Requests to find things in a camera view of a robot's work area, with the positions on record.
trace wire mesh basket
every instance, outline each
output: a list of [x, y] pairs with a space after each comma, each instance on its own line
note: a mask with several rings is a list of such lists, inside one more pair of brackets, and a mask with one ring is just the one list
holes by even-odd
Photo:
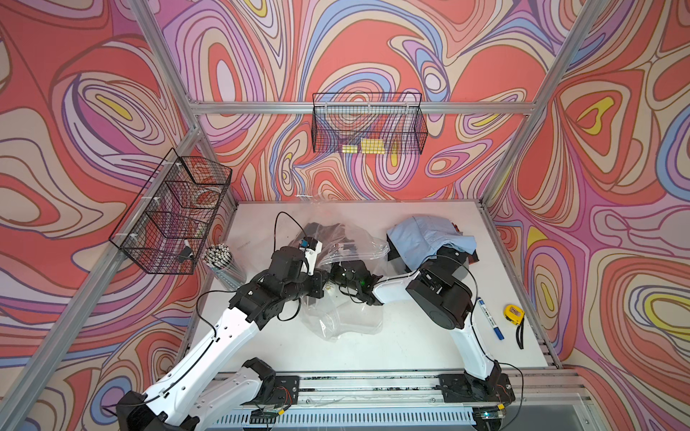
[[418, 92], [313, 95], [314, 152], [421, 154], [428, 130]]
[[172, 164], [125, 239], [116, 241], [118, 227], [110, 236], [148, 274], [194, 273], [233, 173], [203, 157], [177, 156]]

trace colorful swirl wallpaper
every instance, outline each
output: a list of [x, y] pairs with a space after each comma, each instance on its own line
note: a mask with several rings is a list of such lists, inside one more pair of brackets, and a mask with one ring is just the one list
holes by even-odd
[[[421, 91], [425, 101], [531, 101], [577, 1], [201, 0], [153, 9], [195, 101], [311, 101]], [[310, 115], [199, 120], [238, 200], [476, 199], [521, 115], [429, 115], [422, 156], [314, 154]]]
[[[425, 101], [533, 101], [582, 8], [148, 6], [196, 101], [412, 89]], [[554, 346], [613, 430], [690, 430], [688, 58], [687, 1], [611, 0], [491, 201]], [[199, 118], [235, 170], [235, 196], [273, 201], [479, 198], [522, 116], [428, 115], [416, 157], [314, 154], [310, 119]], [[0, 397], [186, 130], [128, 0], [0, 0]], [[224, 208], [213, 238], [227, 220]], [[172, 366], [206, 279], [123, 264], [24, 429], [116, 430], [101, 407]]]
[[611, 0], [491, 213], [613, 430], [690, 430], [690, 3]]
[[[0, 397], [187, 131], [128, 6], [68, 3], [0, 1]], [[99, 403], [171, 366], [205, 277], [125, 262], [22, 429], [113, 424]]]

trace white table surface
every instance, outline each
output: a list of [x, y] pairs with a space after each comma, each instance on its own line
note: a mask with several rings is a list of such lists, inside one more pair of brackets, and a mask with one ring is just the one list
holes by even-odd
[[[227, 243], [247, 271], [248, 279], [270, 264], [273, 223], [279, 211], [288, 212], [303, 226], [310, 221], [324, 224], [354, 223], [373, 237], [383, 240], [387, 229], [411, 215], [446, 217], [463, 234], [473, 235], [477, 240], [480, 261], [470, 265], [470, 270], [479, 283], [479, 295], [505, 336], [500, 341], [486, 317], [477, 310], [473, 320], [483, 338], [484, 349], [498, 361], [512, 363], [519, 368], [546, 367], [531, 322], [526, 322], [524, 349], [520, 350], [515, 342], [515, 326], [503, 317], [505, 306], [509, 303], [520, 304], [520, 300], [474, 202], [241, 203]], [[284, 214], [281, 215], [277, 247], [287, 245], [298, 233], [297, 225]], [[469, 276], [462, 281], [475, 292]], [[213, 281], [212, 289], [222, 289], [218, 280]], [[202, 315], [215, 322], [227, 308], [230, 298], [231, 294], [210, 293]], [[296, 302], [286, 304], [282, 318], [291, 316], [295, 310]], [[208, 326], [199, 322], [193, 345], [207, 331]], [[236, 371], [243, 362], [253, 357], [263, 359], [278, 372], [463, 368], [462, 357], [449, 332], [433, 323], [414, 301], [385, 305], [383, 329], [378, 334], [349, 332], [336, 341], [319, 338], [299, 317], [289, 322], [273, 319], [232, 357], [223, 371]]]

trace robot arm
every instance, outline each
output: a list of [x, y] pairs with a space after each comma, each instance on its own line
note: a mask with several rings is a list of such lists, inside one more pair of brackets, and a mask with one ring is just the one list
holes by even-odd
[[416, 271], [385, 280], [371, 275], [362, 261], [341, 262], [333, 266], [331, 280], [355, 290], [357, 299], [369, 305], [417, 302], [434, 323], [451, 331], [465, 365], [471, 398], [486, 400], [495, 391], [501, 367], [483, 350], [480, 334], [473, 330], [472, 292], [453, 276], [462, 266], [456, 259], [428, 260]]
[[143, 394], [128, 392], [115, 406], [123, 431], [203, 430], [223, 412], [252, 400], [263, 402], [273, 391], [275, 372], [259, 359], [223, 383], [208, 384], [286, 302], [324, 296], [328, 273], [315, 269], [321, 243], [302, 239], [298, 248], [283, 247], [270, 267], [240, 287], [211, 330], [168, 374]]

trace black bracket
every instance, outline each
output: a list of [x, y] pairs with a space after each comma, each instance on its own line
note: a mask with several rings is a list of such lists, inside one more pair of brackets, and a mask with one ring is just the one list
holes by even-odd
[[123, 431], [193, 431], [199, 423], [198, 417], [187, 415], [179, 425], [165, 423], [168, 415], [165, 412], [156, 415], [144, 402], [146, 396], [127, 392], [115, 406], [117, 422]]
[[[373, 286], [381, 278], [380, 275], [372, 275], [363, 261], [337, 262], [331, 267], [330, 280], [341, 288], [340, 292], [366, 305], [383, 305], [372, 293]], [[353, 293], [343, 292], [342, 288]]]
[[471, 375], [440, 374], [440, 385], [445, 403], [472, 403], [477, 401], [496, 402], [508, 405], [515, 401], [513, 386], [507, 374], [501, 373], [493, 385]]

